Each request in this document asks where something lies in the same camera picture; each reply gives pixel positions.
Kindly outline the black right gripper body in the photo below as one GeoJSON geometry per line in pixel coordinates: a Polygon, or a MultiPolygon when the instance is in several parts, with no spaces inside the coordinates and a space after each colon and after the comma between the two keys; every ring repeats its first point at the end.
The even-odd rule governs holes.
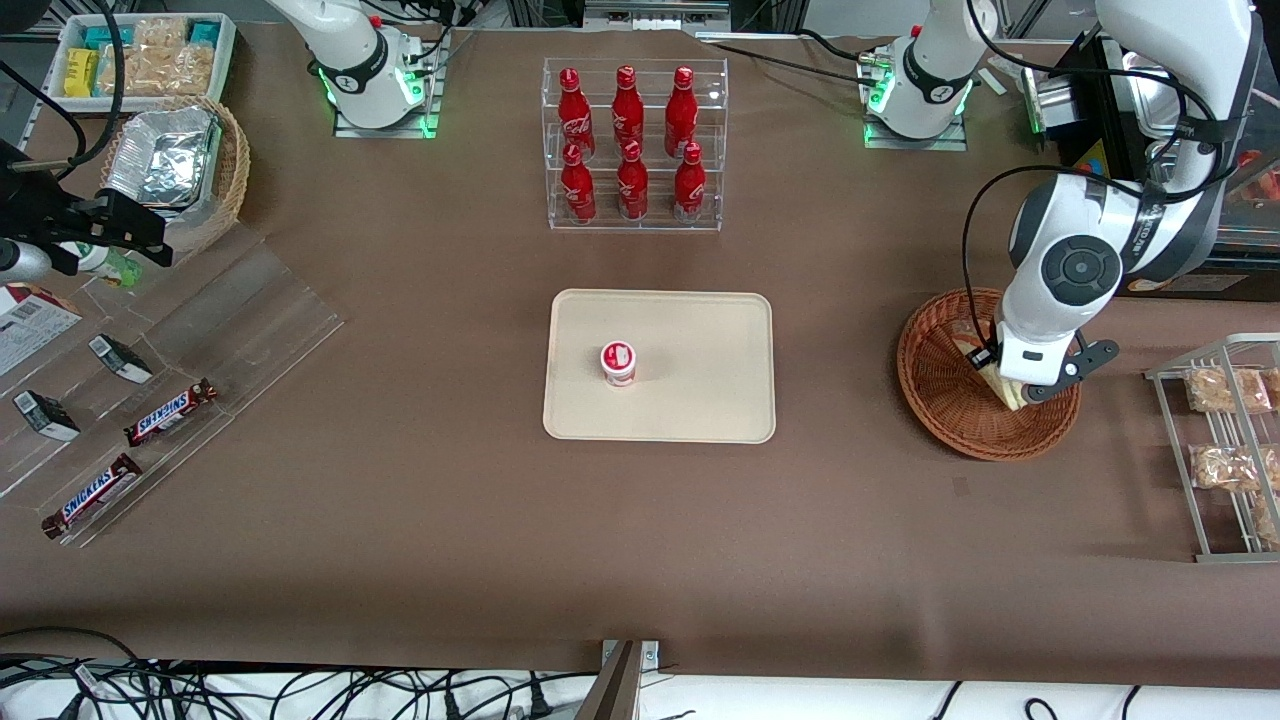
{"type": "Polygon", "coordinates": [[[76,275],[81,246],[108,249],[110,243],[82,209],[82,199],[64,191],[47,172],[12,168],[28,158],[1,142],[1,274],[76,275]]]}

